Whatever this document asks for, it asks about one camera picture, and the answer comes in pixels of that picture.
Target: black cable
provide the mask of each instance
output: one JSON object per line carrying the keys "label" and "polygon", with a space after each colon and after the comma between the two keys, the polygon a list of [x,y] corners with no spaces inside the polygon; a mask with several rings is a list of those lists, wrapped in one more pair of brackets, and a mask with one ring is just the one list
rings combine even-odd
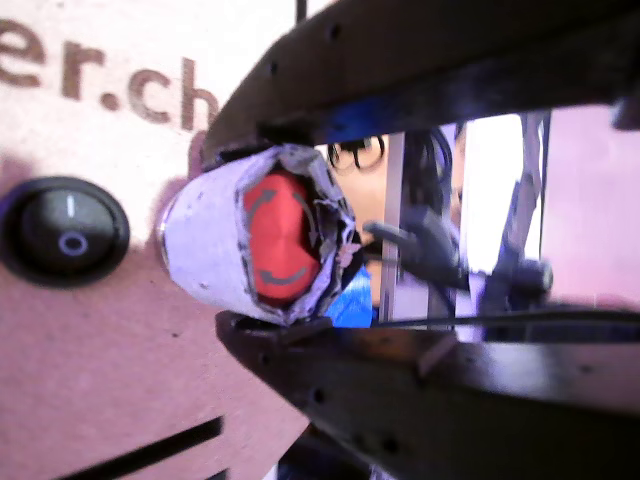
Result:
{"label": "black cable", "polygon": [[541,310],[537,312],[514,312],[494,317],[456,317],[456,318],[429,318],[424,320],[400,320],[376,325],[384,328],[409,328],[419,326],[526,326],[535,325],[580,325],[580,324],[605,324],[605,325],[631,325],[640,326],[640,312],[620,310],[597,309],[556,309]]}
{"label": "black cable", "polygon": [[307,0],[296,0],[296,23],[307,18]]}
{"label": "black cable", "polygon": [[440,128],[434,128],[431,131],[431,136],[440,147],[442,157],[444,158],[444,166],[442,168],[442,175],[440,177],[440,184],[449,182],[451,183],[451,174],[453,172],[453,154],[451,153],[451,147],[447,141],[447,137]]}
{"label": "black cable", "polygon": [[402,164],[403,206],[427,205],[441,214],[442,194],[428,131],[405,133]]}
{"label": "black cable", "polygon": [[445,308],[447,309],[447,314],[449,315],[449,317],[455,318],[456,304],[451,299],[448,289],[446,287],[443,287],[442,285],[438,285],[437,283],[429,283],[428,285],[429,285],[429,291],[435,292],[438,295],[438,297],[440,297],[440,300],[442,301]]}

